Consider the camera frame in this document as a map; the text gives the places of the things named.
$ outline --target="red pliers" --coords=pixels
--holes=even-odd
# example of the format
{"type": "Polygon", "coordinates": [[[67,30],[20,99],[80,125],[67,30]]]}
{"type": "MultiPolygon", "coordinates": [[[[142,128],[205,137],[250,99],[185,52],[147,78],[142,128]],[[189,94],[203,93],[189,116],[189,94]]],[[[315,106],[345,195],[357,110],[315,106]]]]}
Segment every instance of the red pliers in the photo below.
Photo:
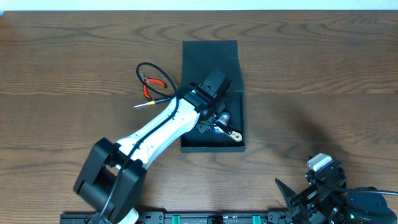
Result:
{"type": "MultiPolygon", "coordinates": [[[[153,83],[153,84],[160,85],[160,86],[163,87],[163,88],[167,88],[166,83],[163,82],[162,80],[158,80],[158,79],[156,79],[156,78],[149,78],[149,77],[146,77],[146,76],[145,76],[144,74],[142,74],[142,73],[140,73],[139,76],[140,76],[140,78],[142,79],[142,81],[146,82],[147,84],[153,83]]],[[[145,85],[144,85],[144,96],[145,96],[145,98],[147,98],[148,101],[151,101],[151,100],[152,100],[152,97],[151,97],[151,96],[149,95],[149,93],[148,93],[148,87],[146,87],[145,85]]]]}

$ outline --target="table surface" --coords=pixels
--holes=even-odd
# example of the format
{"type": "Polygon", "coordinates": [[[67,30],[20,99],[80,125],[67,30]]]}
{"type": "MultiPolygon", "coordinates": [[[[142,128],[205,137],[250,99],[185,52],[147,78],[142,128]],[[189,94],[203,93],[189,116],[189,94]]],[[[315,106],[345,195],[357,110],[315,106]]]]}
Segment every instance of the table surface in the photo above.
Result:
{"type": "Polygon", "coordinates": [[[0,23],[1,223],[91,210],[72,191],[91,146],[163,110],[132,108],[145,102],[135,68],[153,62],[179,84],[183,40],[238,40],[248,149],[181,154],[175,141],[140,207],[285,207],[275,177],[300,192],[319,152],[343,162],[348,187],[398,190],[397,11],[7,12],[0,23]]]}

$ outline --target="green tape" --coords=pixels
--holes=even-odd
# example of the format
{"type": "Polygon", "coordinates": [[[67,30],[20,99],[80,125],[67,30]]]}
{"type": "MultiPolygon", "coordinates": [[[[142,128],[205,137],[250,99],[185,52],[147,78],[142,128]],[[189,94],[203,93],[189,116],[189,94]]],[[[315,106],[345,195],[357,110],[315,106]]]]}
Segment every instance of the green tape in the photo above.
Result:
{"type": "Polygon", "coordinates": [[[253,215],[253,224],[261,224],[261,217],[259,215],[253,215]]]}
{"type": "Polygon", "coordinates": [[[173,215],[172,224],[181,224],[181,217],[179,215],[173,215]]]}

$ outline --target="white wall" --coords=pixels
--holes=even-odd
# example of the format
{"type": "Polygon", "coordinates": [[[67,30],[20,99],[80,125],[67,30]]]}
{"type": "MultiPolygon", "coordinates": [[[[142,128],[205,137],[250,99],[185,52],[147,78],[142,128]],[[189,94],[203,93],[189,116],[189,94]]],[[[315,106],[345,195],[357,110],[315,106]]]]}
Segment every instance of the white wall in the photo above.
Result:
{"type": "Polygon", "coordinates": [[[398,9],[398,0],[0,0],[0,10],[398,9]]]}

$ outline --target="screwdriver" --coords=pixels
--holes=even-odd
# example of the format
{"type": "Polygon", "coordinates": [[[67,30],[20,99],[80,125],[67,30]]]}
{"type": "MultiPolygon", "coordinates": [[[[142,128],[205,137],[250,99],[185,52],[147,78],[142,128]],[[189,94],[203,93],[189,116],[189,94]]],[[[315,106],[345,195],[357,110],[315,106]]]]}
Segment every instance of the screwdriver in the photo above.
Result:
{"type": "Polygon", "coordinates": [[[141,105],[136,105],[133,108],[138,108],[140,106],[155,105],[155,104],[159,104],[159,103],[166,103],[166,102],[169,102],[170,100],[172,100],[172,99],[171,98],[162,98],[162,99],[152,100],[152,101],[149,101],[148,103],[143,103],[141,105]]]}

